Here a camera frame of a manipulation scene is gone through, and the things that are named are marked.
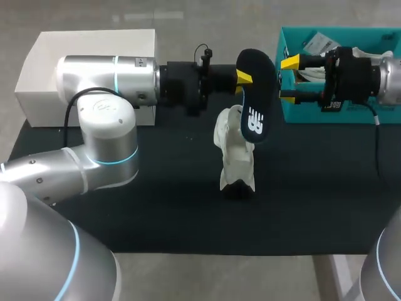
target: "black table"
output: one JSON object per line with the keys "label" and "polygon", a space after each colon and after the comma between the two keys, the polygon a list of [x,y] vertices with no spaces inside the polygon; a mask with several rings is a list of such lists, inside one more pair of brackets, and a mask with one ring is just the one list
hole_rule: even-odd
{"label": "black table", "polygon": [[[131,184],[57,204],[63,216],[116,252],[225,255],[367,253],[401,202],[401,127],[382,126],[379,180],[373,125],[290,125],[279,100],[266,142],[256,146],[256,196],[219,190],[219,112],[240,101],[209,100],[200,118],[158,108],[140,127],[140,172]],[[60,148],[59,129],[25,124],[11,158]],[[70,130],[71,146],[82,143]]]}

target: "shoe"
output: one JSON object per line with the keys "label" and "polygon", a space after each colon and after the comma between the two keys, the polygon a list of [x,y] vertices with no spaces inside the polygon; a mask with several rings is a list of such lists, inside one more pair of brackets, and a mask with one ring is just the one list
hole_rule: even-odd
{"label": "shoe", "polygon": [[242,180],[255,192],[253,174],[254,144],[247,142],[241,134],[242,105],[225,108],[218,116],[214,127],[214,144],[223,154],[223,170],[220,190]]}

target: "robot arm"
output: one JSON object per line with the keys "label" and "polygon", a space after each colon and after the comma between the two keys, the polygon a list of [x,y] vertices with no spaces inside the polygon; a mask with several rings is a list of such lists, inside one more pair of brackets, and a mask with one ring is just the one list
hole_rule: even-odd
{"label": "robot arm", "polygon": [[[122,97],[101,91],[82,95],[77,101],[84,144],[35,154],[1,164],[0,181],[10,182],[53,204],[94,189],[129,183],[138,173],[135,112],[141,106],[181,105],[189,115],[207,107],[211,93],[246,93],[244,108],[267,115],[275,92],[274,65],[257,50],[244,50],[236,65],[210,65],[212,50],[201,63],[169,61],[158,66],[151,57],[66,56],[56,69],[60,100],[69,103],[77,93],[102,87]],[[244,125],[248,117],[241,117]],[[241,127],[247,140],[262,141],[268,127],[255,132]]]}
{"label": "robot arm", "polygon": [[370,58],[356,58],[350,47],[338,47],[324,56],[296,55],[281,62],[282,70],[303,70],[325,67],[322,93],[283,90],[281,98],[294,104],[317,102],[320,107],[349,100],[366,104],[376,97],[382,105],[401,105],[401,60],[382,58],[378,65]]}
{"label": "robot arm", "polygon": [[1,164],[10,182],[46,204],[132,181],[138,174],[135,112],[124,99],[89,94],[78,100],[84,144]]}

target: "concrete floor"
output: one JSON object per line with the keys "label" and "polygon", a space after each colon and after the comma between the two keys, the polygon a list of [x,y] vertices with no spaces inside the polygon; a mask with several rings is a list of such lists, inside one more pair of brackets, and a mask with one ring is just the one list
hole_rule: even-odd
{"label": "concrete floor", "polygon": [[[399,0],[0,0],[0,162],[24,114],[13,91],[40,31],[155,28],[160,63],[190,60],[199,43],[214,63],[243,48],[274,58],[282,25],[400,26]],[[352,261],[358,275],[360,258]],[[118,255],[122,300],[319,300],[312,259]]]}

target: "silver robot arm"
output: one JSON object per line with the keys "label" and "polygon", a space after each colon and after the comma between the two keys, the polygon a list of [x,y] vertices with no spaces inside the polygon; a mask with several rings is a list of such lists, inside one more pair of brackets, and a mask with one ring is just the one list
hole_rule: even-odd
{"label": "silver robot arm", "polygon": [[84,95],[77,106],[83,145],[2,163],[0,181],[17,185],[46,204],[132,181],[138,174],[133,107],[106,93]]}

